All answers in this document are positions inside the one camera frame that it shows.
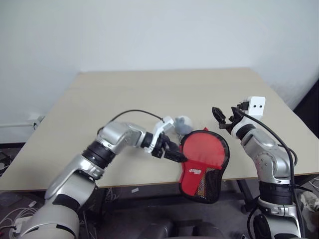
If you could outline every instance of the beige tabletop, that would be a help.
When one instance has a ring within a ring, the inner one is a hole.
[[[248,96],[265,96],[262,121],[298,155],[296,174],[319,172],[319,141],[306,125],[247,68],[89,72],[80,73],[25,144],[0,179],[0,190],[46,189],[58,173],[81,153],[99,127],[116,114],[142,109],[159,116],[189,116],[195,129],[204,127],[222,135],[230,147],[223,179],[257,176],[240,141],[218,128],[211,107],[228,117],[231,107]],[[129,121],[152,131],[156,118],[128,113]],[[142,149],[126,148],[106,168],[101,187],[178,182],[181,164],[152,157]]]

